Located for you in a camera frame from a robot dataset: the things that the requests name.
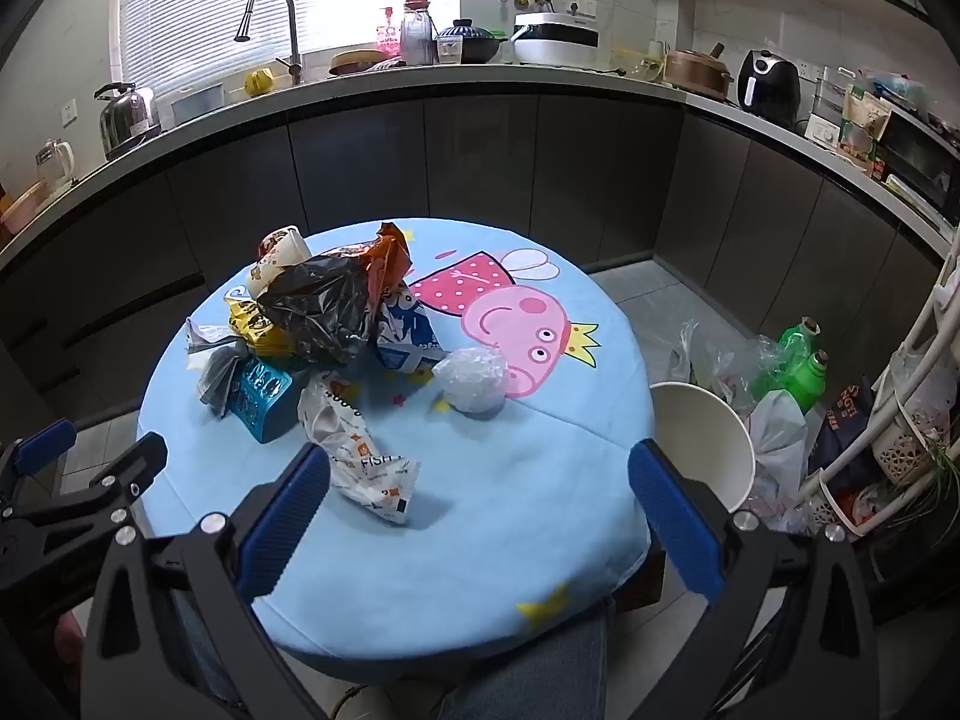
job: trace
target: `wall outlet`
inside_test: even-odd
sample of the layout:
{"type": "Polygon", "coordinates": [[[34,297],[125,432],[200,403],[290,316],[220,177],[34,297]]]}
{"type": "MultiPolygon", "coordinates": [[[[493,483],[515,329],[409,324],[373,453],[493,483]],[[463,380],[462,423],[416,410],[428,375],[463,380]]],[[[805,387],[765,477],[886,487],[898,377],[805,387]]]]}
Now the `wall outlet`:
{"type": "Polygon", "coordinates": [[[809,62],[797,62],[797,71],[800,73],[801,79],[810,81],[811,83],[816,83],[822,79],[824,74],[823,67],[820,65],[811,65],[809,62]]]}
{"type": "Polygon", "coordinates": [[[553,0],[553,9],[569,16],[597,17],[597,0],[553,0]]]}
{"type": "Polygon", "coordinates": [[[61,108],[61,121],[64,122],[64,127],[66,127],[67,124],[70,124],[70,122],[75,122],[76,120],[77,100],[74,98],[61,108]]]}

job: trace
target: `brown cooking pot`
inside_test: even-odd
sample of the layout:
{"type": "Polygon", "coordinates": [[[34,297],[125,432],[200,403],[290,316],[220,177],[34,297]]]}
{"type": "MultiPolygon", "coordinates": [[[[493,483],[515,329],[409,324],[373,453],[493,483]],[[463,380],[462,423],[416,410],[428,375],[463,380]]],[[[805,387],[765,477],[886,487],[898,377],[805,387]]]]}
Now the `brown cooking pot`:
{"type": "Polygon", "coordinates": [[[664,81],[688,92],[727,101],[727,90],[733,76],[719,60],[724,45],[718,43],[708,55],[688,50],[676,50],[666,55],[664,81]]]}

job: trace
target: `white paper bowl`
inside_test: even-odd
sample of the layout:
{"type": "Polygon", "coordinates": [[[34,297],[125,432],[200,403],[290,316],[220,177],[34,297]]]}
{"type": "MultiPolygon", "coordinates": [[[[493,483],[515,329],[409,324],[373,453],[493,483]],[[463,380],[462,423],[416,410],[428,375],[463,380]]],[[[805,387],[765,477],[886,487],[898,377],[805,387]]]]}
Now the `white paper bowl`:
{"type": "Polygon", "coordinates": [[[739,509],[754,483],[757,458],[736,412],[693,384],[662,382],[650,388],[654,438],[688,479],[704,482],[728,512],[739,509]]]}

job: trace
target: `kitchen sink faucet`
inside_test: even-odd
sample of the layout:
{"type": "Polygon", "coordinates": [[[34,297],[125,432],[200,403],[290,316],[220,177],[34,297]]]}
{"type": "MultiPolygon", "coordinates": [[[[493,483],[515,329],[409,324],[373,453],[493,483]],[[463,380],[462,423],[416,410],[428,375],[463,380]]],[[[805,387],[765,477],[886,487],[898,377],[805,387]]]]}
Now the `kitchen sink faucet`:
{"type": "MultiPolygon", "coordinates": [[[[253,15],[253,1],[247,0],[247,8],[243,12],[243,18],[240,20],[240,26],[237,29],[236,36],[233,38],[237,43],[246,43],[250,40],[250,17],[253,15]]],[[[290,71],[290,76],[293,79],[294,86],[301,82],[301,76],[304,72],[304,66],[301,64],[301,56],[299,55],[299,45],[296,42],[296,7],[294,6],[294,0],[287,1],[287,16],[290,19],[290,59],[280,59],[277,57],[277,62],[282,62],[290,71]]]]}

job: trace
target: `yellow crown print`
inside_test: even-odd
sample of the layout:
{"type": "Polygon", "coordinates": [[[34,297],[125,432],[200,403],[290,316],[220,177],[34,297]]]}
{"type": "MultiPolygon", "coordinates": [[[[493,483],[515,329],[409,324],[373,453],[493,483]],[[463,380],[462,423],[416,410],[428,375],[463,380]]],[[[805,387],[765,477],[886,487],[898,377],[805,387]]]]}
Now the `yellow crown print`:
{"type": "Polygon", "coordinates": [[[596,329],[597,325],[595,324],[570,324],[570,337],[566,340],[563,354],[568,354],[580,362],[585,362],[590,367],[597,367],[593,355],[587,351],[594,346],[600,346],[590,337],[590,333],[596,329]]]}

